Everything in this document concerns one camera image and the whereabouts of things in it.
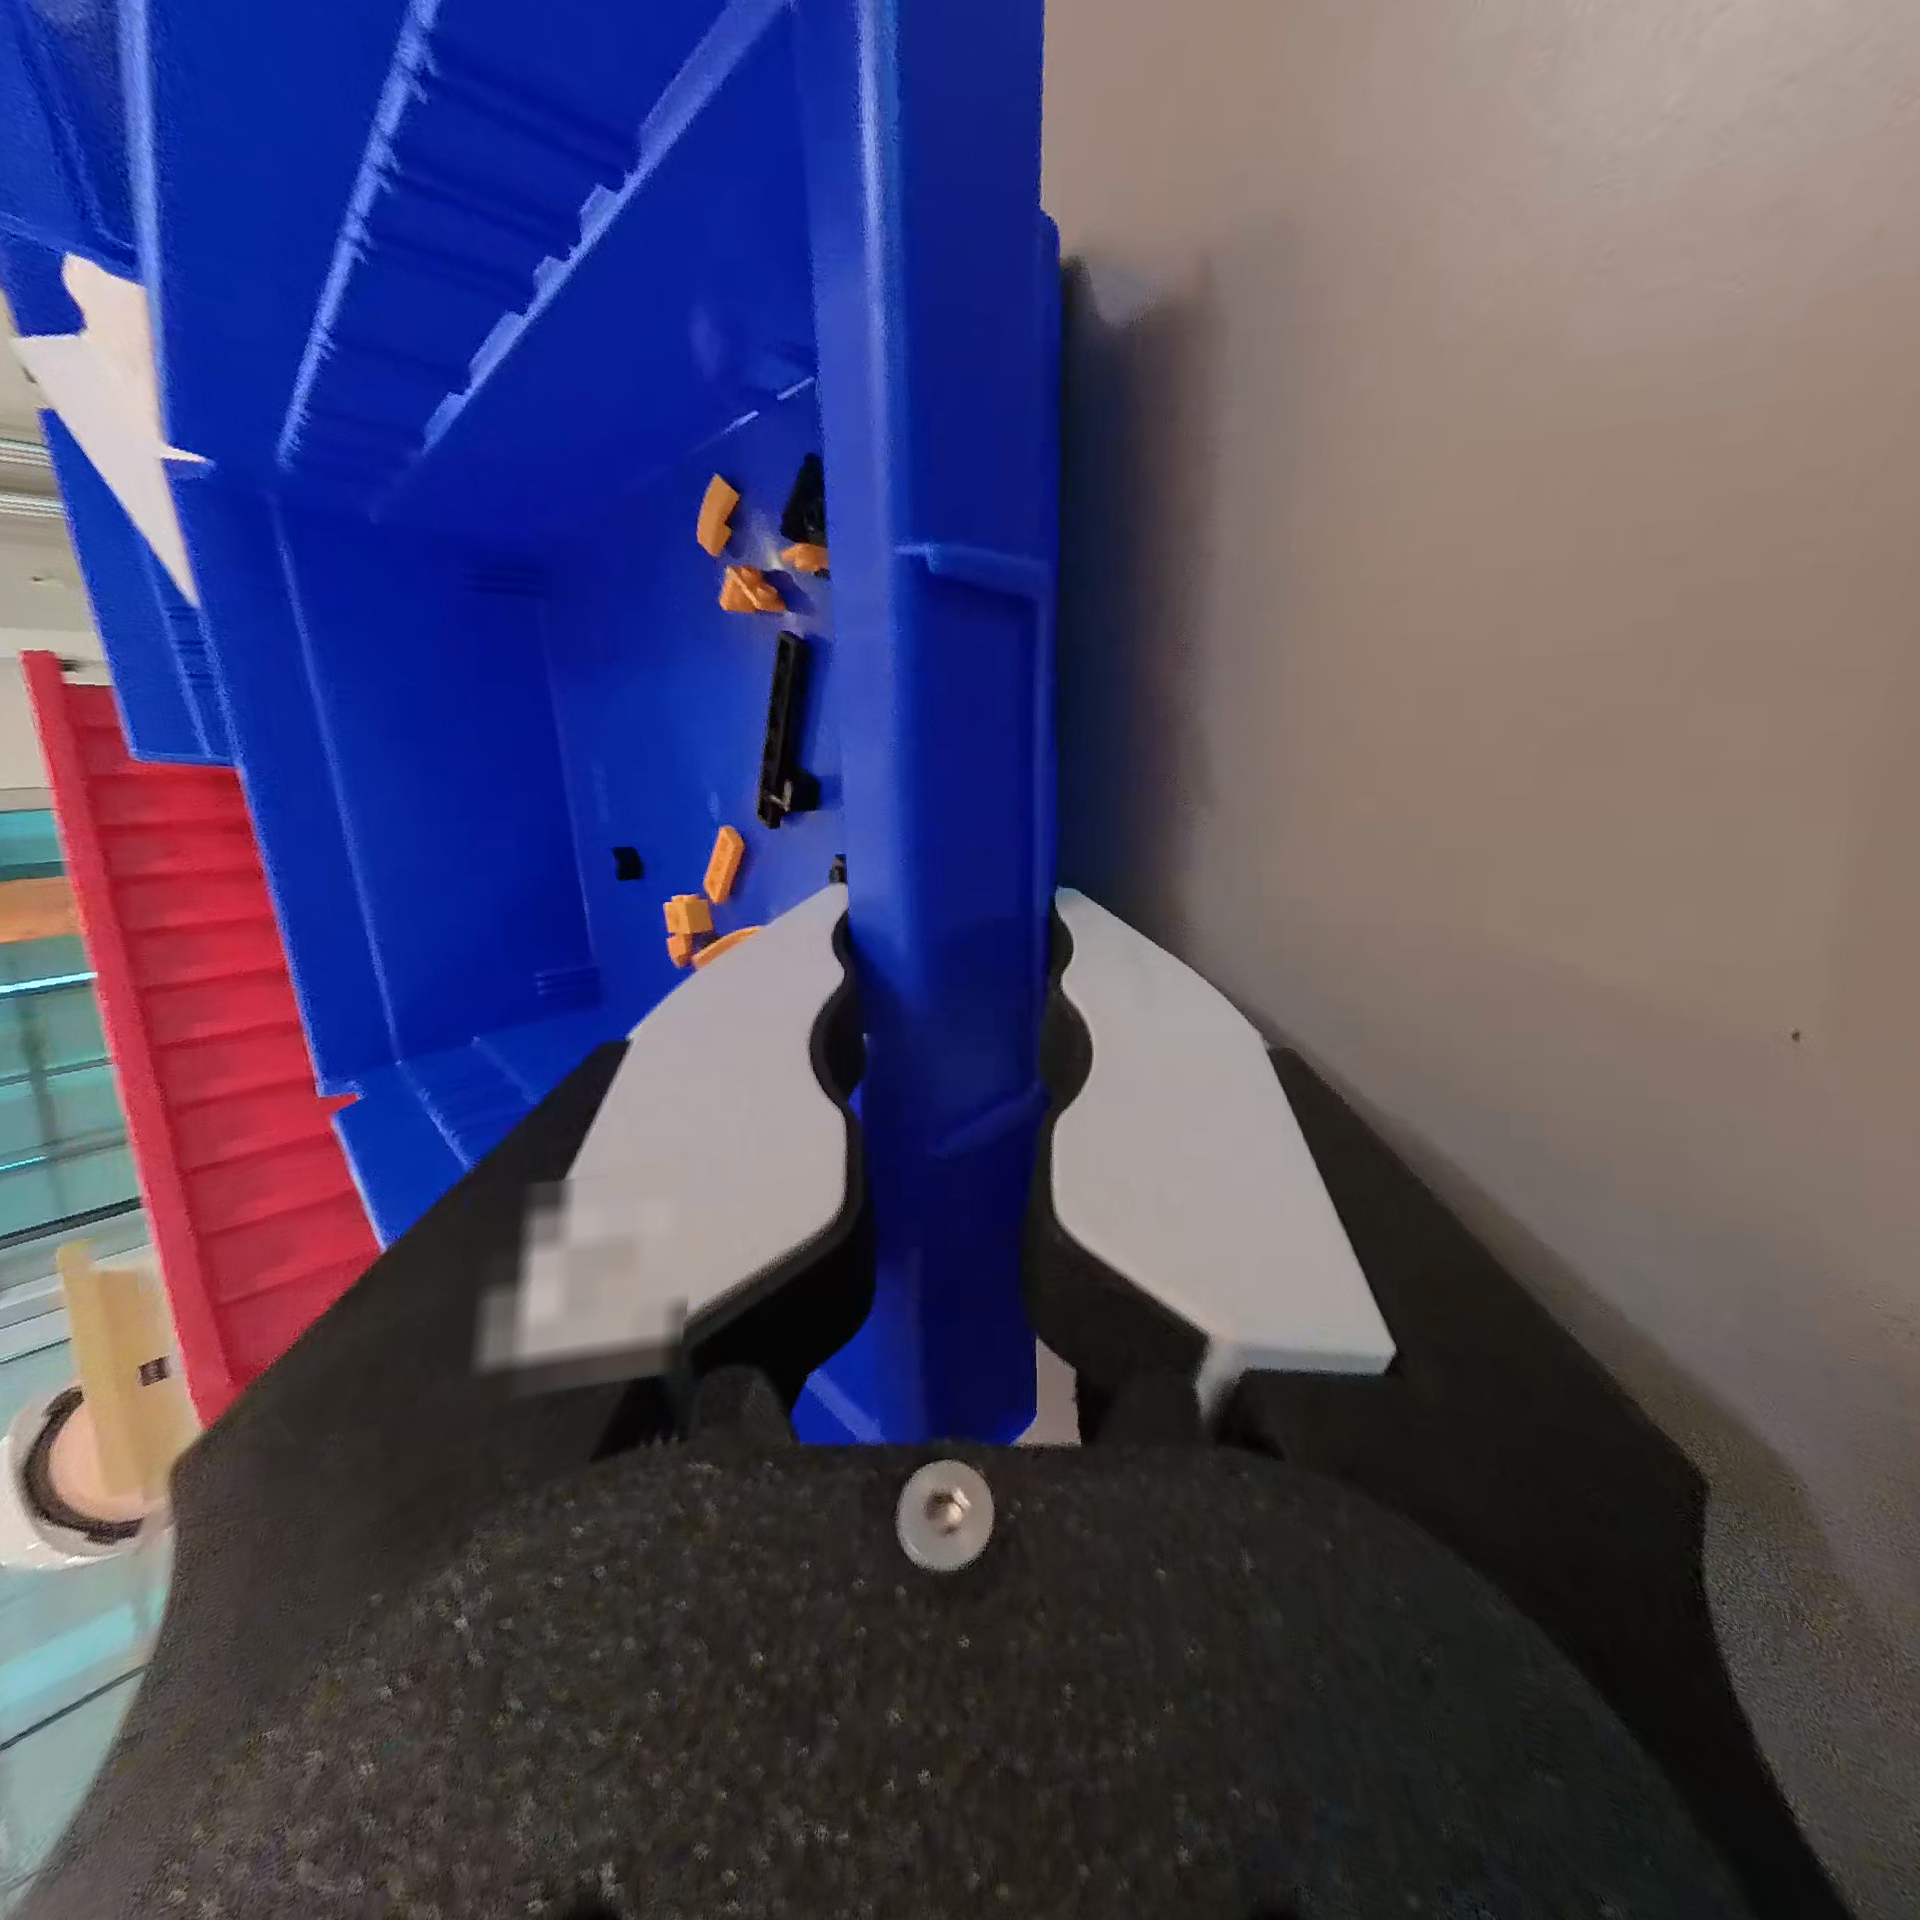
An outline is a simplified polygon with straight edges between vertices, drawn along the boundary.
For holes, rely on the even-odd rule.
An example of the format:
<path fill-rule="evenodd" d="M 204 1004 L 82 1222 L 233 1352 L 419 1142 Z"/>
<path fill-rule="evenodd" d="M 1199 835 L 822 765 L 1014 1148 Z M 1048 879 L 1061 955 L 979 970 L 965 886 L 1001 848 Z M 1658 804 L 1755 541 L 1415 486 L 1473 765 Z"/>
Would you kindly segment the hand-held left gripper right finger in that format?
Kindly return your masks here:
<path fill-rule="evenodd" d="M 1217 1424 L 1258 1371 L 1383 1378 L 1395 1332 L 1262 1029 L 1091 896 L 1050 904 L 1033 1331 L 1082 1424 L 1173 1378 Z"/>

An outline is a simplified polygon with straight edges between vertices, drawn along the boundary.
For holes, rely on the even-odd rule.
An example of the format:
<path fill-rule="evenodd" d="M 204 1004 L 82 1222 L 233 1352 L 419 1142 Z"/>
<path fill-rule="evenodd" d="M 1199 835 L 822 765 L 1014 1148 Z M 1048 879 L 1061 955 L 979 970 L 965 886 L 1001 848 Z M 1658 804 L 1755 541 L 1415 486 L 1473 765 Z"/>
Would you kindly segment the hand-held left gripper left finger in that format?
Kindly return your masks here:
<path fill-rule="evenodd" d="M 575 1356 L 761 1371 L 783 1407 L 874 1307 L 848 888 L 694 970 L 628 1036 L 575 1161 Z"/>

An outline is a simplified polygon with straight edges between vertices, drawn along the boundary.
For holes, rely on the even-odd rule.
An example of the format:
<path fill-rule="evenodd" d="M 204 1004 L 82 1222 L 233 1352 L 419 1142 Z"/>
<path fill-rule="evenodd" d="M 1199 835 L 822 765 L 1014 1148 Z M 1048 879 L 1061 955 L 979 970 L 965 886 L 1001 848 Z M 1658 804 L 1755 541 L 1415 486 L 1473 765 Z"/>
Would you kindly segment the blue plastic bin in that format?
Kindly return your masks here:
<path fill-rule="evenodd" d="M 581 879 L 573 583 L 756 415 L 820 433 L 878 1296 L 811 1436 L 1010 1440 L 1050 897 L 1041 3 L 122 3 L 204 631 L 379 1240 L 686 984 Z"/>
<path fill-rule="evenodd" d="M 132 750 L 230 765 L 136 258 L 116 3 L 3 3 L 3 300 Z"/>

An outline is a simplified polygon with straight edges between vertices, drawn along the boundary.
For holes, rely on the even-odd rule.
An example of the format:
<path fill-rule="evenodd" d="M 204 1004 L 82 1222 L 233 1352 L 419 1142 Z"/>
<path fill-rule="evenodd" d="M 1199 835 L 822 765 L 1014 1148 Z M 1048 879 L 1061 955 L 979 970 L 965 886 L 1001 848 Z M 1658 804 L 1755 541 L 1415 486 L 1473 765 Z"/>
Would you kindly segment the grey desk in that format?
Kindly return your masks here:
<path fill-rule="evenodd" d="M 1918 1918 L 1918 3 L 1048 3 L 1061 877 L 1715 1486 Z"/>

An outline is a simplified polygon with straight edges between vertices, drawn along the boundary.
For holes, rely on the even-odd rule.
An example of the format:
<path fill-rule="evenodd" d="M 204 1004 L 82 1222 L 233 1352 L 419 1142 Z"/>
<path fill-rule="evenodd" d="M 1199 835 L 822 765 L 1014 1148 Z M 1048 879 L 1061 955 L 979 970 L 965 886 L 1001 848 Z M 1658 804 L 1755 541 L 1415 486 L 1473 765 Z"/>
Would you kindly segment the black loose brick pieces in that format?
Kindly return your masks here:
<path fill-rule="evenodd" d="M 649 882 L 700 893 L 718 830 L 736 896 L 783 888 L 761 846 L 820 843 L 836 746 L 820 433 L 756 415 L 624 497 L 573 583 L 581 879 L 638 921 Z"/>

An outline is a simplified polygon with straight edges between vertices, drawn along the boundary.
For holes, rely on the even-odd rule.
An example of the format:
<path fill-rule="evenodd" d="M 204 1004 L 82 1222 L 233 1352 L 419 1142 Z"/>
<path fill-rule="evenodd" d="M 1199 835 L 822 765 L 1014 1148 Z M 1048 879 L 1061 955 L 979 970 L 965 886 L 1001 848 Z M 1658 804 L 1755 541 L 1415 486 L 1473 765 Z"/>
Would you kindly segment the red plastic bin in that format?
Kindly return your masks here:
<path fill-rule="evenodd" d="M 230 768 L 136 761 L 114 692 L 33 649 L 36 719 L 132 1163 L 204 1424 L 376 1261 Z"/>

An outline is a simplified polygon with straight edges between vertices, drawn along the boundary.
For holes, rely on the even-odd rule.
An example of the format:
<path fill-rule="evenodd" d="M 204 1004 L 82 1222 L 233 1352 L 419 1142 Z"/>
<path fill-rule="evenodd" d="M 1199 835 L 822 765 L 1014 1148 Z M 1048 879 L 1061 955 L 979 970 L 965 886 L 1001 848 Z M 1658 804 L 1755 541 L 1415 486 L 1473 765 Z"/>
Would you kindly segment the tan upright object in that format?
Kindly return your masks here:
<path fill-rule="evenodd" d="M 132 1518 L 171 1493 L 175 1459 L 199 1440 L 175 1319 L 153 1261 L 100 1264 L 88 1240 L 54 1254 L 82 1445 L 54 1445 L 54 1486 L 93 1516 Z"/>

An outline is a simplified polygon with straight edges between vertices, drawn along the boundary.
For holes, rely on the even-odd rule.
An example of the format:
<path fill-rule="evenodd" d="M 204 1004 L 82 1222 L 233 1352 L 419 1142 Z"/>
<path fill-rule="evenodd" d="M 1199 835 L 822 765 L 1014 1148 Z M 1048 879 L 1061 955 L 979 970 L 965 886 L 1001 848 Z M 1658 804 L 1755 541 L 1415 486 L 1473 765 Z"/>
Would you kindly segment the white round roll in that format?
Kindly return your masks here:
<path fill-rule="evenodd" d="M 82 1421 L 78 1382 L 14 1419 L 3 1435 L 3 1571 L 82 1571 L 145 1554 L 172 1537 L 171 1503 L 110 1495 L 78 1474 L 84 1448 L 67 1445 Z"/>

